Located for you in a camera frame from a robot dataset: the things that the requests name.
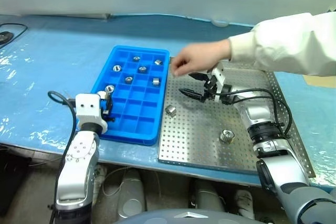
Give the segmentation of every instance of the aluminum pegboard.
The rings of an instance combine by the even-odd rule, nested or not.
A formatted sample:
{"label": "aluminum pegboard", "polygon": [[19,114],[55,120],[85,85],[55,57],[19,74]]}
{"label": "aluminum pegboard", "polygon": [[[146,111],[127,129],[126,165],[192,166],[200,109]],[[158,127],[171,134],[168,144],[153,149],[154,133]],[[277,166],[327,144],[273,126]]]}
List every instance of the aluminum pegboard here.
{"label": "aluminum pegboard", "polygon": [[[279,99],[284,99],[275,75],[270,72],[243,69],[229,64],[226,68],[226,83],[247,88],[271,90]],[[166,85],[164,107],[173,105],[176,116],[162,116],[159,161],[237,172],[256,173],[258,160],[253,145],[244,128],[238,111],[232,105],[214,101],[200,103],[187,98],[179,88],[188,88],[203,93],[203,82],[189,76],[174,78],[169,75]],[[266,100],[272,108],[271,100]],[[287,124],[284,107],[278,107],[279,120]],[[218,137],[223,129],[234,132],[234,141],[227,145]],[[309,177],[315,177],[301,137],[293,122],[289,134],[290,144]]]}

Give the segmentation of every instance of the floor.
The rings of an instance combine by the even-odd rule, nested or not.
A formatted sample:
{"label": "floor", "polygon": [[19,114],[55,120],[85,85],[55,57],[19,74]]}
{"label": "floor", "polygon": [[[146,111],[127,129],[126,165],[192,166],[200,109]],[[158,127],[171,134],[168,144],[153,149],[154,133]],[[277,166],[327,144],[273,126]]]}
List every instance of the floor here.
{"label": "floor", "polygon": [[[20,155],[30,156],[35,163],[59,158],[53,154],[45,154],[20,150]],[[58,161],[32,166],[28,175],[17,191],[11,207],[5,217],[0,217],[1,224],[21,223],[45,224],[48,223],[51,211],[48,205],[53,201]],[[108,171],[119,166],[108,165]],[[146,195],[147,210],[167,208],[188,208],[188,187],[192,178],[168,173],[158,173],[160,181],[161,198],[156,174],[150,170],[139,170]],[[113,174],[106,180],[107,193],[114,191],[120,184],[123,172]],[[285,212],[281,210],[278,201],[267,196],[260,188],[216,183],[213,185],[218,193],[223,196],[230,212],[236,213],[233,204],[233,195],[237,189],[246,189],[252,193],[256,219],[268,216],[276,224],[288,224]],[[116,221],[118,194],[107,197],[100,190],[97,203],[93,208],[93,223],[111,224]]]}

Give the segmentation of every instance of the white lab coat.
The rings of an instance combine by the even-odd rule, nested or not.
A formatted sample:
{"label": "white lab coat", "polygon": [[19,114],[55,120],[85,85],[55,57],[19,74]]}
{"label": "white lab coat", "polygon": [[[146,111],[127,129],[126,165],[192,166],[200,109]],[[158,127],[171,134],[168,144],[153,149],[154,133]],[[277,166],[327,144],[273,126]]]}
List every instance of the white lab coat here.
{"label": "white lab coat", "polygon": [[229,41],[232,62],[260,70],[336,76],[336,12],[263,21]]}

